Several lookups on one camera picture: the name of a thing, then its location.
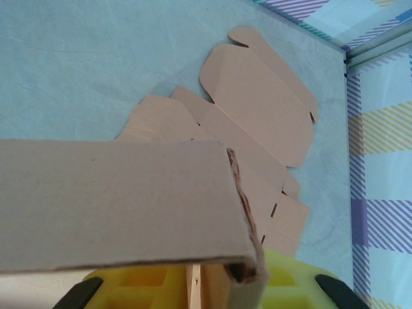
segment flat cardboard box template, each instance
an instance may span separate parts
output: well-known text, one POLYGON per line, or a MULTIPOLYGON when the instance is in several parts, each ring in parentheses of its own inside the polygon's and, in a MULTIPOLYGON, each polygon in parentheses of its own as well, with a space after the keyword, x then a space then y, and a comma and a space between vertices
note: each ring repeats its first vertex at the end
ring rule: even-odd
POLYGON ((209 308, 258 305, 263 253, 218 141, 0 140, 0 173, 0 272, 213 263, 209 308))
POLYGON ((185 106, 171 98, 148 95, 129 115, 117 137, 121 142, 181 142, 213 139, 199 127, 185 106))
POLYGON ((263 247, 294 257, 308 215, 307 206, 285 194, 280 194, 273 220, 262 241, 263 247))
POLYGON ((218 109, 282 164, 303 163, 314 139, 310 112, 253 49, 218 45, 200 83, 218 109))
POLYGON ((233 41, 251 48, 273 72, 282 78, 285 86, 290 88, 309 109, 313 120, 315 122, 318 121, 317 103, 314 94, 302 83, 288 64, 273 50, 256 29, 247 27, 234 28, 229 31, 228 36, 233 41))
POLYGON ((283 164, 214 104, 180 86, 171 97, 184 104, 206 133, 236 151, 242 188, 250 202, 257 234, 262 238, 270 225, 272 210, 281 191, 299 198, 298 182, 283 164))

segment cardboard box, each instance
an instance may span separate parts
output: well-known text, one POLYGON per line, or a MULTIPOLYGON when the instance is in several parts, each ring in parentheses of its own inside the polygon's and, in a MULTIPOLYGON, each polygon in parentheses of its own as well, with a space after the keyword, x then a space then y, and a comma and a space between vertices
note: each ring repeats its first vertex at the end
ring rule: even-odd
POLYGON ((234 152, 178 143, 0 140, 0 272, 202 263, 205 308, 267 281, 234 152))

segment wooden stick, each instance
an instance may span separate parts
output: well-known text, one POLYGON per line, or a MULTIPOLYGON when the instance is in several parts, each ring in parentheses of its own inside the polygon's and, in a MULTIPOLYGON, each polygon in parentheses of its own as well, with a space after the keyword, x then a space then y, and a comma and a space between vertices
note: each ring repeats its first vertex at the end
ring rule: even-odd
POLYGON ((186 266, 187 304, 189 309, 201 309, 200 264, 186 266))

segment light blue surface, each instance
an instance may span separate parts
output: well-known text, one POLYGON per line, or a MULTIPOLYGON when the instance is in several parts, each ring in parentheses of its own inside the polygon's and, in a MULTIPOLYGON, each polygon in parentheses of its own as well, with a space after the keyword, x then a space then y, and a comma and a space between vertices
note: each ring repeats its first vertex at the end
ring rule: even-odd
POLYGON ((250 0, 3 0, 0 137, 112 140, 147 94, 201 93, 200 66, 235 26, 259 29, 318 99, 293 171, 312 210, 297 258, 352 285, 343 55, 250 0))

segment cardboard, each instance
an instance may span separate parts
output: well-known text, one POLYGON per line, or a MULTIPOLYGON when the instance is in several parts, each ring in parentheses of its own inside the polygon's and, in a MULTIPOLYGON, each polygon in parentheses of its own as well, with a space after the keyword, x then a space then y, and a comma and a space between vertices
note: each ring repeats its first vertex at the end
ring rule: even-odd
POLYGON ((121 142, 179 142, 212 139, 194 121, 181 102, 148 95, 129 115, 117 137, 121 142))
POLYGON ((0 157, 0 272, 202 263, 203 308, 258 305, 263 252, 219 142, 0 140, 0 157))
POLYGON ((317 103, 314 94, 302 83, 288 64, 266 42, 263 36, 253 28, 239 27, 229 31, 228 36, 242 45, 251 48, 257 56, 278 74, 296 97, 309 109, 314 122, 318 121, 317 103))
POLYGON ((309 110, 252 49, 218 45, 200 83, 218 109, 282 164, 303 163, 314 139, 309 110))
POLYGON ((281 191, 299 199, 297 180, 282 163, 214 104, 180 86, 171 97, 183 103, 204 131, 236 151, 242 188, 250 202, 257 235, 262 238, 267 232, 273 206, 278 202, 281 191))
POLYGON ((294 257, 299 247, 309 208, 293 198, 280 194, 273 220, 263 238, 263 247, 294 257))

